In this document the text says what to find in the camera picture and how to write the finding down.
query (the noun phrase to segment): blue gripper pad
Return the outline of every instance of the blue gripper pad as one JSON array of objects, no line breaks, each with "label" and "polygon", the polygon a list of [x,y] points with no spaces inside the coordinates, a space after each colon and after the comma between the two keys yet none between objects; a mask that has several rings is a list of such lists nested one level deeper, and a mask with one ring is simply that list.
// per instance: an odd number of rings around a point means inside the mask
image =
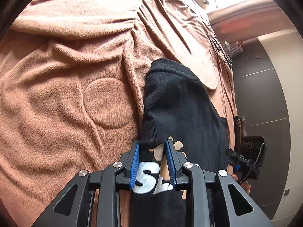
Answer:
[{"label": "blue gripper pad", "polygon": [[166,140],[166,142],[164,143],[164,151],[166,155],[167,165],[169,168],[170,183],[173,186],[176,186],[176,169],[175,169],[174,161],[172,159],[172,152],[171,152],[171,148],[169,147],[168,140]]},{"label": "blue gripper pad", "polygon": [[131,175],[129,180],[129,188],[133,189],[136,183],[137,172],[139,168],[139,143],[137,143],[136,151],[134,153],[133,163],[131,164]]}]

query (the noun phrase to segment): brown fleece blanket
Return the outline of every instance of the brown fleece blanket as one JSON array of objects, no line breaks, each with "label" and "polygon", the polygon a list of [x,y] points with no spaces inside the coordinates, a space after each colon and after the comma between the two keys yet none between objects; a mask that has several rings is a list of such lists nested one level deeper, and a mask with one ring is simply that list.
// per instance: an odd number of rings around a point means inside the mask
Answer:
[{"label": "brown fleece blanket", "polygon": [[[189,67],[234,142],[232,73],[180,0],[33,0],[0,44],[0,198],[29,227],[80,170],[129,150],[153,60]],[[122,196],[127,226],[128,196]]]}]

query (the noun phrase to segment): black cable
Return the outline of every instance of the black cable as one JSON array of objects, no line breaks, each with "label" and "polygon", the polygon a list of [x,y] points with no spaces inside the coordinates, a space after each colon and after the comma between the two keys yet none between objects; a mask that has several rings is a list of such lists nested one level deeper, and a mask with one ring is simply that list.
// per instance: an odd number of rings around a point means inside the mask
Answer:
[{"label": "black cable", "polygon": [[263,147],[264,143],[261,144],[261,147],[260,147],[260,151],[259,151],[259,154],[258,154],[258,157],[255,161],[255,163],[252,165],[252,167],[250,168],[249,172],[246,174],[246,176],[240,180],[239,184],[241,185],[243,182],[246,181],[246,179],[248,178],[249,174],[251,173],[251,171],[254,169],[255,165],[257,164],[258,160],[259,160],[259,157],[260,157],[260,154],[261,154],[261,151],[262,151],[262,147]]}]

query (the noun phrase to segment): beige graphic print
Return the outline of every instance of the beige graphic print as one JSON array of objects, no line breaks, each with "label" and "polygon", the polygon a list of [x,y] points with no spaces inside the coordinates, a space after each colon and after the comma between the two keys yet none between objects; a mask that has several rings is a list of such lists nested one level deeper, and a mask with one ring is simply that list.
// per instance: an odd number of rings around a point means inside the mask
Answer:
[{"label": "beige graphic print", "polygon": [[[176,141],[174,143],[174,146],[175,146],[175,149],[178,151],[183,147],[183,143],[180,142],[180,141]],[[162,184],[163,180],[165,180],[165,181],[170,180],[170,178],[169,178],[169,168],[168,168],[168,165],[167,165],[166,156],[165,155],[163,156],[163,154],[164,154],[164,144],[161,143],[159,146],[157,146],[153,149],[149,149],[149,151],[154,152],[154,157],[157,161],[161,161],[160,174],[159,174],[159,179],[158,179],[158,184],[157,185],[159,185],[160,187],[166,187],[167,188],[166,190],[172,189],[172,185],[170,183]],[[162,191],[164,191],[164,190],[160,189],[160,188],[156,188],[154,194],[162,192]],[[186,190],[183,191],[182,199],[186,200]]]}]

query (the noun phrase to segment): metal screw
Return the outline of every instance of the metal screw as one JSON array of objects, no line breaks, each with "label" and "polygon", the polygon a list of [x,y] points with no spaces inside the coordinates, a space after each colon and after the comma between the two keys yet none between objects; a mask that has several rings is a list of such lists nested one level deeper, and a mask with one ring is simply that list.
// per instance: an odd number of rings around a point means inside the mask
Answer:
[{"label": "metal screw", "polygon": [[120,161],[118,161],[118,162],[115,162],[115,163],[113,164],[113,166],[114,166],[115,168],[120,168],[120,167],[122,166],[122,163],[121,163]]},{"label": "metal screw", "polygon": [[84,177],[84,176],[86,176],[86,174],[87,174],[87,170],[81,170],[80,172],[78,172],[78,175],[80,177]]},{"label": "metal screw", "polygon": [[184,163],[184,166],[185,166],[186,168],[192,168],[192,167],[193,167],[193,164],[192,164],[191,162],[185,162],[185,163]]},{"label": "metal screw", "polygon": [[220,170],[220,171],[219,171],[219,175],[220,175],[221,177],[226,177],[226,176],[227,176],[227,171],[225,171],[225,170]]}]

